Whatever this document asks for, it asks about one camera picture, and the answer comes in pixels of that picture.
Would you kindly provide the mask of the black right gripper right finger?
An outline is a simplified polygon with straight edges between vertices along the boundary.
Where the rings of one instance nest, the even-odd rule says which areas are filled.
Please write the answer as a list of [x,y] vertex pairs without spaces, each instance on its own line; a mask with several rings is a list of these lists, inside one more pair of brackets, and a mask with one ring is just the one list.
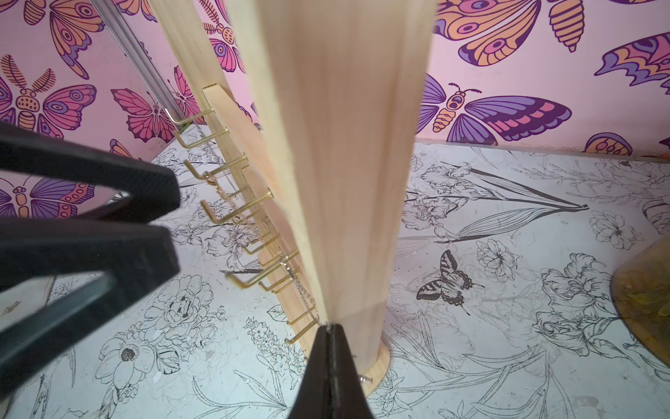
[[340,325],[329,326],[329,417],[373,418]]

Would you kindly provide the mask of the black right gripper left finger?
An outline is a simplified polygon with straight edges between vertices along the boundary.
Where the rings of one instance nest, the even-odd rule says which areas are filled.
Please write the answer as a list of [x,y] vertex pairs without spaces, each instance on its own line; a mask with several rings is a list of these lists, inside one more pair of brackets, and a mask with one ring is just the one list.
[[321,326],[310,352],[290,419],[331,417],[331,325]]

